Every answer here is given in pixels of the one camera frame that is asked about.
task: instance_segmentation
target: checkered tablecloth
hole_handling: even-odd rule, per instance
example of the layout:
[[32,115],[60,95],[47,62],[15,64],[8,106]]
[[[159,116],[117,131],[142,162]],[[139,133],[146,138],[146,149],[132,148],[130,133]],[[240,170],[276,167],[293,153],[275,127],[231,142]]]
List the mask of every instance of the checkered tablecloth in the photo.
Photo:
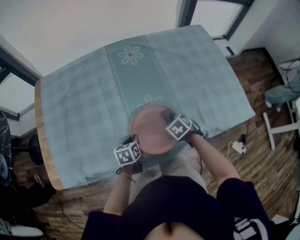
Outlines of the checkered tablecloth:
[[255,115],[234,71],[200,25],[121,40],[41,79],[45,133],[65,188],[111,175],[114,147],[144,104],[162,103],[209,137]]

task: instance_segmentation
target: black marble table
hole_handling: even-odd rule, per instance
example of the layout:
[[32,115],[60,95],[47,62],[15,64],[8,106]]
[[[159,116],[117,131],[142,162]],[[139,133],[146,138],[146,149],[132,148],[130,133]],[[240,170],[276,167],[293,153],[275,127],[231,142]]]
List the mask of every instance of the black marble table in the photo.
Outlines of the black marble table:
[[0,178],[0,182],[4,186],[10,185],[11,176],[13,175],[14,159],[11,148],[11,134],[8,120],[4,113],[0,112],[0,154],[2,154],[8,165],[8,177]]

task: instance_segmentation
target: sneaker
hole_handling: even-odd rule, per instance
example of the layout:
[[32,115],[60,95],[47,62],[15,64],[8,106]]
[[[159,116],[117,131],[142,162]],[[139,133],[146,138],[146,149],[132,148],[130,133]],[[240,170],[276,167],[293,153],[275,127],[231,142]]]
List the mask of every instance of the sneaker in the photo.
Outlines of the sneaker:
[[38,184],[40,184],[42,187],[44,187],[44,185],[42,184],[41,179],[40,179],[40,177],[39,177],[38,174],[34,174],[34,175],[33,175],[33,179],[34,179],[34,181],[35,181],[36,183],[38,183]]
[[268,102],[268,101],[266,101],[265,104],[266,104],[266,106],[267,106],[268,108],[271,108],[271,107],[272,107],[272,104],[271,104],[270,102]]

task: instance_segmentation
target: round plate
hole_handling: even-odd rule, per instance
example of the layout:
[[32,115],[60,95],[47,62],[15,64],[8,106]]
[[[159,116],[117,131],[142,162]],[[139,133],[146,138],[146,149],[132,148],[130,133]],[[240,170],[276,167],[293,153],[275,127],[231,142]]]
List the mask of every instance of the round plate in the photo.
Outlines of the round plate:
[[8,165],[5,157],[2,154],[0,154],[0,163],[2,164],[1,177],[6,179],[8,177]]
[[165,118],[176,113],[162,104],[147,104],[140,108],[132,118],[130,135],[137,135],[140,149],[151,155],[170,151],[177,141],[166,131]]

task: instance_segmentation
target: flower pattern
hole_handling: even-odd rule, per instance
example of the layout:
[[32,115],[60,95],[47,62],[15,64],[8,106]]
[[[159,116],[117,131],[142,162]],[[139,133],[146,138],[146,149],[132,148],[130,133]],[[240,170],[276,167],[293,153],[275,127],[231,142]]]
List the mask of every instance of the flower pattern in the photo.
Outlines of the flower pattern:
[[143,105],[145,104],[157,104],[157,103],[162,103],[164,101],[164,99],[162,98],[162,96],[158,96],[156,98],[152,98],[149,94],[144,95],[144,104],[139,104],[138,106],[136,106],[138,109],[140,109]]
[[142,59],[144,57],[143,53],[139,52],[140,47],[135,46],[133,49],[129,45],[126,45],[124,47],[125,51],[121,51],[118,53],[118,56],[123,58],[121,60],[121,64],[125,65],[128,62],[130,62],[133,65],[137,65],[138,60],[137,59]]

